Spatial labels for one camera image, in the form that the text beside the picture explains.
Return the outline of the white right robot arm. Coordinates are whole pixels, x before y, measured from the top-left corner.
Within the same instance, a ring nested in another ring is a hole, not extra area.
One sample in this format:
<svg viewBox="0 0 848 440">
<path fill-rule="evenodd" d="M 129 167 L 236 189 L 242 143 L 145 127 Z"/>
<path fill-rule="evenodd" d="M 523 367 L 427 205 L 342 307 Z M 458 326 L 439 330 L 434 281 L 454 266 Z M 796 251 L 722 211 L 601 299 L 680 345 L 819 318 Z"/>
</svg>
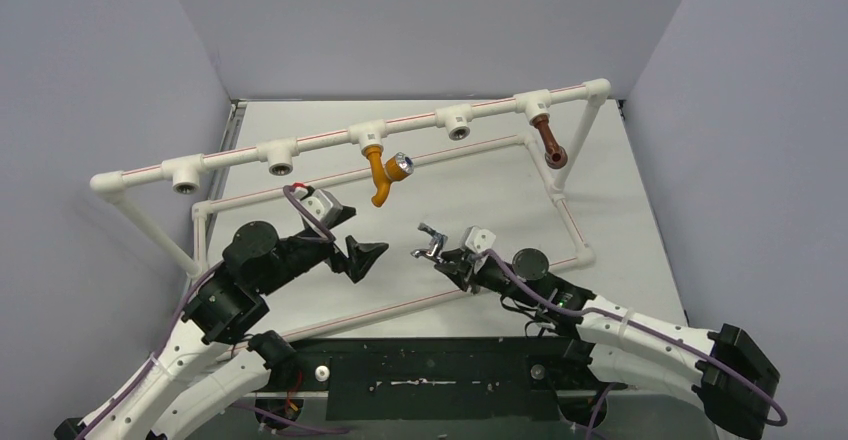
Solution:
<svg viewBox="0 0 848 440">
<path fill-rule="evenodd" d="M 551 273 L 547 256 L 534 248 L 509 262 L 491 249 L 423 257 L 460 290 L 496 292 L 574 341 L 578 349 L 562 360 L 563 376 L 574 386 L 597 380 L 666 394 L 743 439 L 788 422 L 774 398 L 777 368 L 740 327 L 700 329 L 637 313 Z"/>
</svg>

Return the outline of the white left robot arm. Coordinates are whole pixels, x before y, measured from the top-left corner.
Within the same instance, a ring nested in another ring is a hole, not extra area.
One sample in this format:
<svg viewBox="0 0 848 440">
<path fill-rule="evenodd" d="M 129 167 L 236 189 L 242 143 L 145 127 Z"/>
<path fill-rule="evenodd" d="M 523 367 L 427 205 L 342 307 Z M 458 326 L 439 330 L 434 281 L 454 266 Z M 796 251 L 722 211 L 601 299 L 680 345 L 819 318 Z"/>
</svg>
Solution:
<svg viewBox="0 0 848 440">
<path fill-rule="evenodd" d="M 358 282 L 389 248 L 352 236 L 345 244 L 340 250 L 326 228 L 281 237 L 264 221 L 241 226 L 221 262 L 181 300 L 169 338 L 119 392 L 64 420 L 54 437 L 184 439 L 241 396 L 287 387 L 296 375 L 294 349 L 273 330 L 251 330 L 269 311 L 266 296 L 312 268 L 326 263 Z"/>
</svg>

